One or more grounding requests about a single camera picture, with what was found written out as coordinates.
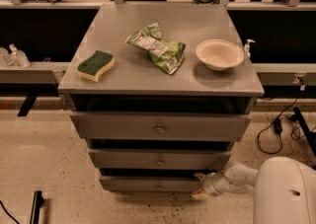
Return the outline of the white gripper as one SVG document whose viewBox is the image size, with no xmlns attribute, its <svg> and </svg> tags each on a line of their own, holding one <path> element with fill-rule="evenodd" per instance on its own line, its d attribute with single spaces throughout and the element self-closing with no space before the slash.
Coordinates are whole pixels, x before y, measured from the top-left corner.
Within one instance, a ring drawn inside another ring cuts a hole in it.
<svg viewBox="0 0 316 224">
<path fill-rule="evenodd" d="M 200 182 L 202 189 L 198 189 L 191 193 L 191 197 L 197 200 L 207 200 L 209 196 L 222 195 L 225 192 L 226 180 L 221 173 L 201 174 L 194 173 Z"/>
</svg>

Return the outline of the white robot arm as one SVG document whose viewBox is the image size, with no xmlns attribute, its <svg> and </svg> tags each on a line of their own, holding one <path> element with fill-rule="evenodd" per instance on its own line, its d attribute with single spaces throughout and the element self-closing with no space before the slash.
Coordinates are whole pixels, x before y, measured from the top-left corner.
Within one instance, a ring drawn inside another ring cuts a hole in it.
<svg viewBox="0 0 316 224">
<path fill-rule="evenodd" d="M 287 157 L 266 160 L 259 170 L 229 162 L 222 171 L 196 173 L 196 199 L 254 190 L 254 224 L 316 224 L 316 171 Z"/>
</svg>

